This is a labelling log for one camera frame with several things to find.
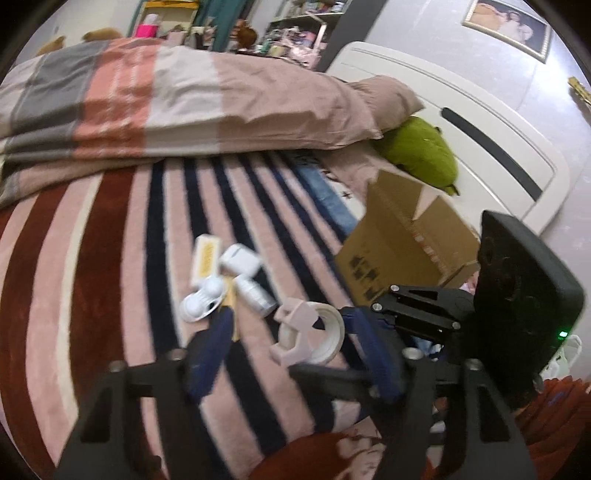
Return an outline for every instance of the small white box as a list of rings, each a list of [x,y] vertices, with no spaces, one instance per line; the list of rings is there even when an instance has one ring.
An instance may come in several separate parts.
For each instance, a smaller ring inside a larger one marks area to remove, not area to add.
[[[261,257],[242,244],[233,244],[223,253],[220,262],[235,275],[252,278],[261,268]]]
[[[199,235],[195,239],[193,266],[191,268],[191,288],[198,290],[201,283],[211,275],[219,275],[222,241],[214,235]]]

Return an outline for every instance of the yellow label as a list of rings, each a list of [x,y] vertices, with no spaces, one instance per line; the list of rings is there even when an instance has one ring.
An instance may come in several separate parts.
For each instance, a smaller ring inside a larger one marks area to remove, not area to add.
[[[215,246],[213,242],[207,242],[201,251],[201,268],[199,270],[199,276],[201,278],[208,277],[212,273],[213,266],[213,251]]]
[[[238,329],[238,312],[236,311],[236,287],[234,286],[234,279],[232,277],[224,277],[223,279],[228,288],[228,292],[222,301],[222,305],[234,310],[234,331],[232,333],[232,342],[237,342],[240,340],[240,330]]]

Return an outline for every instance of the stuffed toy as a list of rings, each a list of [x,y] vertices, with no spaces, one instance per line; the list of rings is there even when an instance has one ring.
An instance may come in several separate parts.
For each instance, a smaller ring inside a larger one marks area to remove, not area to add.
[[[123,38],[123,35],[116,28],[106,27],[99,28],[84,34],[82,40],[84,41],[95,41],[95,40],[115,40],[117,38]]]
[[[374,147],[390,163],[449,195],[458,192],[456,157],[440,131],[423,120],[411,116],[399,128],[390,130]]]
[[[52,51],[61,50],[62,48],[64,48],[64,40],[65,39],[66,39],[66,37],[64,35],[62,35],[61,37],[57,37],[55,40],[52,40],[51,42],[46,43],[45,45],[43,45],[39,49],[39,51],[37,52],[37,54],[35,56],[38,57],[40,55],[44,55],[44,54],[52,52]]]

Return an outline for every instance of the blue gripper pad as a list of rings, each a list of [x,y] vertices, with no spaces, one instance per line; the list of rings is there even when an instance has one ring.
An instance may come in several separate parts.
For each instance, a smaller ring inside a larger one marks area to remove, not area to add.
[[[357,334],[363,349],[363,361],[378,387],[379,396],[386,402],[393,402],[406,391],[403,378],[404,365],[402,348],[404,344],[395,330],[380,328],[367,308],[347,309],[349,333]]]
[[[189,346],[187,386],[189,395],[195,402],[201,402],[203,397],[212,392],[217,372],[230,350],[233,331],[234,311],[230,307],[222,307],[216,318],[210,321],[209,328],[196,333],[206,337],[200,342],[195,355],[191,355]]]

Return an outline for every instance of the wall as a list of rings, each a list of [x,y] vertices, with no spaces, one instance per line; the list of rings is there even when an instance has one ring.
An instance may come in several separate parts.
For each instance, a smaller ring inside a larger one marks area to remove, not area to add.
[[[82,41],[82,35],[103,27],[117,28],[127,35],[139,0],[68,0],[31,37],[20,52],[17,63],[34,57],[45,43],[60,35],[66,46]]]
[[[505,3],[530,12],[519,0]],[[455,72],[516,110],[562,152],[572,191],[542,238],[591,290],[591,119],[567,84],[576,76],[589,87],[564,43],[554,35],[546,64],[486,34],[461,25],[471,0],[388,0],[366,39]],[[575,328],[586,345],[573,367],[591,376],[591,309]]]
[[[258,0],[248,15],[248,21],[258,33],[259,38],[267,31],[267,27],[273,20],[283,3],[282,0]]]

